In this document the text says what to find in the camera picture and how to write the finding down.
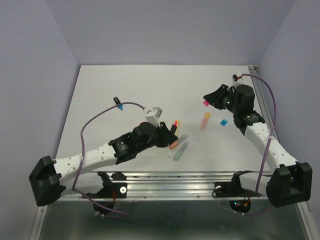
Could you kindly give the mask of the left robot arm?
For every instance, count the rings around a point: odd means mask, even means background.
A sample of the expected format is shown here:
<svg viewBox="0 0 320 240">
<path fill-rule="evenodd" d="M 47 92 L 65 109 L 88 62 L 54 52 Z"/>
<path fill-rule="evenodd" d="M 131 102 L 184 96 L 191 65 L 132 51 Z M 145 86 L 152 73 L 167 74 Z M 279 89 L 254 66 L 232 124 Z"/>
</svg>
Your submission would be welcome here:
<svg viewBox="0 0 320 240">
<path fill-rule="evenodd" d="M 178 139 L 176 129 L 175 125 L 167 128 L 164 122 L 159 126 L 142 122 L 131 132 L 85 153 L 58 159 L 42 157 L 28 177 L 36 205 L 47 206 L 69 195 L 80 175 L 128 162 L 152 147 L 168 147 Z"/>
</svg>

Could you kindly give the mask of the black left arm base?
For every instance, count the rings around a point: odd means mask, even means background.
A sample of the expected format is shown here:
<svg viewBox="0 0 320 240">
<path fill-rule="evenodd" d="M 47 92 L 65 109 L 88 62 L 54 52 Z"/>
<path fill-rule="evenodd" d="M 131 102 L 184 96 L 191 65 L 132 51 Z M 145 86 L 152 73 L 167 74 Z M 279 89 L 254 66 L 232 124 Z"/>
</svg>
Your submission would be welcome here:
<svg viewBox="0 0 320 240">
<path fill-rule="evenodd" d="M 99 190 L 82 190 L 91 199 L 125 199 L 128 192 L 128 184 L 120 180 L 126 180 L 127 177 L 121 172 L 115 172 L 109 175 L 106 172 L 99 171 L 93 174 L 102 183 L 95 184 Z"/>
</svg>

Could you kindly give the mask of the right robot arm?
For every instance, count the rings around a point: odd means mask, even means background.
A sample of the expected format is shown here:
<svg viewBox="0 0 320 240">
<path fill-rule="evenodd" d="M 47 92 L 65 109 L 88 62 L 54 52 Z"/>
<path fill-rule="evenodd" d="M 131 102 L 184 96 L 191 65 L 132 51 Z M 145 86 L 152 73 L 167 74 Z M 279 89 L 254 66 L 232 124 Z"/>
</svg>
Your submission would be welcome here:
<svg viewBox="0 0 320 240">
<path fill-rule="evenodd" d="M 307 202 L 312 191 L 312 167 L 291 156 L 274 138 L 263 117 L 254 110 L 255 92 L 252 87 L 221 85 L 205 95 L 207 104 L 218 110 L 228 110 L 240 132 L 262 155 L 263 163 L 271 170 L 271 176 L 251 170 L 238 171 L 230 181 L 215 182 L 215 198 L 252 196 L 267 197 L 272 206 L 279 208 Z"/>
</svg>

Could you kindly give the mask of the blue pen cap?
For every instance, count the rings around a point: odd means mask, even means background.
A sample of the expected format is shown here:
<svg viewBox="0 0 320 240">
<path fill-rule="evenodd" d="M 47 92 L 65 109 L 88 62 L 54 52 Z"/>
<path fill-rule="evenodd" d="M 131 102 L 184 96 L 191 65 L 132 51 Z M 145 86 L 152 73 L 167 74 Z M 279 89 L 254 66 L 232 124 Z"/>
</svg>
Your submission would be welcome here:
<svg viewBox="0 0 320 240">
<path fill-rule="evenodd" d="M 223 119 L 223 120 L 220 122 L 220 124 L 221 124 L 222 126 L 225 126 L 227 123 L 228 123 L 228 121 L 227 121 L 226 119 Z"/>
</svg>

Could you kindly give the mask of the black highlighter blue tip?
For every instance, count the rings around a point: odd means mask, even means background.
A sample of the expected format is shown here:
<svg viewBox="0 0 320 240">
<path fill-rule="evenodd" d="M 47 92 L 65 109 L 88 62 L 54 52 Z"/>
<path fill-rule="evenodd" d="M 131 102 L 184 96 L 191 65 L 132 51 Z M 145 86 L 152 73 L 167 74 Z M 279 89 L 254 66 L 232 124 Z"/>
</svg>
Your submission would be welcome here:
<svg viewBox="0 0 320 240">
<path fill-rule="evenodd" d="M 123 105 L 122 105 L 121 101 L 119 100 L 119 98 L 118 97 L 114 97 L 113 100 L 114 100 L 114 103 L 116 104 L 117 108 L 122 111 L 123 110 Z"/>
</svg>

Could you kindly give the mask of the pastel green highlighter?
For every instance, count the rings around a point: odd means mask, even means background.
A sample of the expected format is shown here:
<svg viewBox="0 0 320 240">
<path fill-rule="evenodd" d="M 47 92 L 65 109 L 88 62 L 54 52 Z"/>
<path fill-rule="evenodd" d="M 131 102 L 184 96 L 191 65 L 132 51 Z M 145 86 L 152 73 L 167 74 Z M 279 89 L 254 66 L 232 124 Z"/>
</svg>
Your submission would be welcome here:
<svg viewBox="0 0 320 240">
<path fill-rule="evenodd" d="M 175 161 L 178 161 L 181 158 L 182 154 L 185 152 L 185 150 L 187 149 L 188 146 L 189 146 L 189 141 L 186 140 L 183 143 L 183 145 L 180 147 L 180 149 L 176 152 L 176 154 L 174 155 L 173 159 Z"/>
</svg>

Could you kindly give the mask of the black highlighter pink tip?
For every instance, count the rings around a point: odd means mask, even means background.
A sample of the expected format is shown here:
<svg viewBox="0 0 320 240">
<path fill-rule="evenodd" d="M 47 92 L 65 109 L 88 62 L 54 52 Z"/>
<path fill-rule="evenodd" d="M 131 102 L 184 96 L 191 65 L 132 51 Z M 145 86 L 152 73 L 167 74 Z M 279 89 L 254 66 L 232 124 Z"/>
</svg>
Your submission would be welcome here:
<svg viewBox="0 0 320 240">
<path fill-rule="evenodd" d="M 173 122 L 171 128 L 170 128 L 170 132 L 175 134 L 175 131 L 176 131 L 176 126 L 174 125 L 175 121 Z"/>
</svg>

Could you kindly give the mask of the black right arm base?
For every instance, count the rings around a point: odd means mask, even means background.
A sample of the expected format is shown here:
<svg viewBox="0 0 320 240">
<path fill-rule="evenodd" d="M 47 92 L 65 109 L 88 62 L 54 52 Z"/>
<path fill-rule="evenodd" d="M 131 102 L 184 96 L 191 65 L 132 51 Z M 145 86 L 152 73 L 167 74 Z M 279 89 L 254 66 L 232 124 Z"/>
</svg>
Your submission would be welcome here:
<svg viewBox="0 0 320 240">
<path fill-rule="evenodd" d="M 214 189 L 212 192 L 214 198 L 245 198 L 245 197 L 262 197 L 262 194 L 246 190 L 240 186 L 234 186 L 231 181 L 214 182 Z"/>
</svg>

